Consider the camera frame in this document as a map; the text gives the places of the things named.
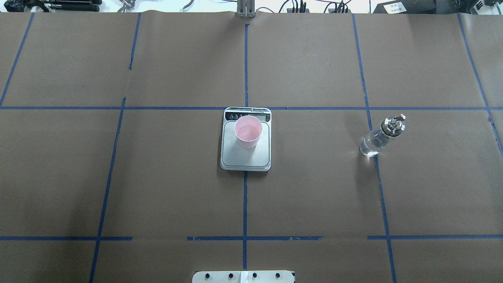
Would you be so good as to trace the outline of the black folded tripod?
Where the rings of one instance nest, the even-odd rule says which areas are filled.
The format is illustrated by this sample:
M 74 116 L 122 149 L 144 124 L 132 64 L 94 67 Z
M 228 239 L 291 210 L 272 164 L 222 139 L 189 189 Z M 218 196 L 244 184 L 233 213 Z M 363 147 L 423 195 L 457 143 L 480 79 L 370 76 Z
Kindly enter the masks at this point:
M 102 0 L 22 0 L 22 3 L 28 7 L 39 7 L 43 12 L 52 10 L 61 11 L 99 11 Z

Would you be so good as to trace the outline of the brown paper table cover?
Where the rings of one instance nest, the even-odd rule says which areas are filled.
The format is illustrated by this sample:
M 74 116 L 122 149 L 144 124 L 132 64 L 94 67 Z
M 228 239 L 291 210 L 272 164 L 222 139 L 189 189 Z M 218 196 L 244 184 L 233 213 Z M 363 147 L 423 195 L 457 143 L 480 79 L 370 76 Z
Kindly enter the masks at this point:
M 269 170 L 221 168 L 228 107 Z M 1 13 L 1 282 L 253 269 L 502 282 L 502 16 Z

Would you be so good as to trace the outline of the glass sauce bottle metal spout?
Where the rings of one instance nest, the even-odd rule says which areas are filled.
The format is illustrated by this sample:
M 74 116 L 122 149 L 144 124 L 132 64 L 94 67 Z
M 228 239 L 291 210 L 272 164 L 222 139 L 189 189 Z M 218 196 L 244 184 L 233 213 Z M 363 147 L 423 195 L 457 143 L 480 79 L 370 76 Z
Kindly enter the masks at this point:
M 360 153 L 372 158 L 384 151 L 392 140 L 399 137 L 406 129 L 406 116 L 388 116 L 377 129 L 368 133 L 359 146 Z

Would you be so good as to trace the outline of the black box with label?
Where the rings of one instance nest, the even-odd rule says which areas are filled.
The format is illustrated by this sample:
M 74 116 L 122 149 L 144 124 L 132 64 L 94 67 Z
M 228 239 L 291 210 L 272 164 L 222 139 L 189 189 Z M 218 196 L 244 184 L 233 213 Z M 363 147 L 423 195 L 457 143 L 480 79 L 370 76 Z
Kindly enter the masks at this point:
M 373 14 L 435 14 L 434 0 L 391 0 L 377 4 Z

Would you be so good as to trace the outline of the aluminium frame post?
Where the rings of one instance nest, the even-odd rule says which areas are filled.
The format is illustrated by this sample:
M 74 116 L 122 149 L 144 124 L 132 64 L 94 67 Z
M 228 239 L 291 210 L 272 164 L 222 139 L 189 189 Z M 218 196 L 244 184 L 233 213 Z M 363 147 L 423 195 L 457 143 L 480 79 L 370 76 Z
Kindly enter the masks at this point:
M 255 18 L 255 0 L 237 0 L 237 18 Z

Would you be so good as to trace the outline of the silver digital kitchen scale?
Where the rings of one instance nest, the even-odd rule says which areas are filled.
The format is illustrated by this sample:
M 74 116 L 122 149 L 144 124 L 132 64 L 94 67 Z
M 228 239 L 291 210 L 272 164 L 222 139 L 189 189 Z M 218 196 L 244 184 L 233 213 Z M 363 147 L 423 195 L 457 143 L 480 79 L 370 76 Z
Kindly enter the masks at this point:
M 272 163 L 271 111 L 260 107 L 228 107 L 224 111 L 220 149 L 220 166 L 234 171 L 267 171 Z M 239 145 L 234 134 L 236 121 L 245 115 L 253 115 L 262 122 L 262 135 L 257 145 L 246 149 Z

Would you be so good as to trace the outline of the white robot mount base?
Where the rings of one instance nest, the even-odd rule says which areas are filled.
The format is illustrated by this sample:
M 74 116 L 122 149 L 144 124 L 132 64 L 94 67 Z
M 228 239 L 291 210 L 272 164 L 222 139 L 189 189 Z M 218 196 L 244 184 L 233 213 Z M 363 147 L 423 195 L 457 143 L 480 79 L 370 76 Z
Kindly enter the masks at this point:
M 295 283 L 289 270 L 236 270 L 195 272 L 192 283 Z

